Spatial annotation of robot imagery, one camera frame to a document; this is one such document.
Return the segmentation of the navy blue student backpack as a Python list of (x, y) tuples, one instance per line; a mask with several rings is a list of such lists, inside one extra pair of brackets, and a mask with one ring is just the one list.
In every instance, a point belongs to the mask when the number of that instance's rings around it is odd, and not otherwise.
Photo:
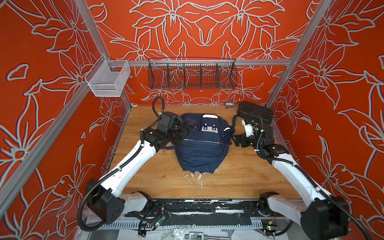
[(213, 174), (229, 152), (237, 116), (233, 117), (231, 126), (210, 114), (189, 113), (181, 118), (192, 131), (178, 145), (163, 149), (175, 151), (184, 171)]

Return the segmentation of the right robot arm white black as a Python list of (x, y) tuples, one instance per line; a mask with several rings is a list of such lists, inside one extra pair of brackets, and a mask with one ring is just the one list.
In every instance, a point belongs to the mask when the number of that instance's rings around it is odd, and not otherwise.
[(350, 213), (343, 197), (334, 196), (321, 187), (293, 159), (290, 152), (275, 143), (273, 130), (267, 126), (270, 117), (263, 118), (256, 109), (239, 109), (237, 117), (243, 118), (245, 133), (232, 137), (237, 147), (252, 147), (259, 158), (277, 169), (300, 195), (302, 202), (295, 203), (277, 192), (266, 192), (259, 196), (258, 211), (263, 216), (279, 213), (298, 224), (311, 240), (330, 240), (346, 236), (349, 223), (353, 222), (369, 240), (365, 227)]

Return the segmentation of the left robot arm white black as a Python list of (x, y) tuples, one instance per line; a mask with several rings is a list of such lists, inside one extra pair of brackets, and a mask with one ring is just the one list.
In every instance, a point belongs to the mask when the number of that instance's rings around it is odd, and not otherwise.
[(93, 232), (104, 224), (113, 223), (121, 214), (142, 211), (147, 197), (138, 193), (132, 198), (121, 198), (124, 188), (159, 150), (169, 143), (180, 143), (192, 131), (180, 116), (165, 111), (163, 97), (156, 97), (155, 100), (161, 101), (162, 111), (155, 114), (157, 119), (149, 127), (140, 130), (140, 139), (135, 147), (106, 175), (87, 182), (85, 196), (77, 212), (81, 230)]

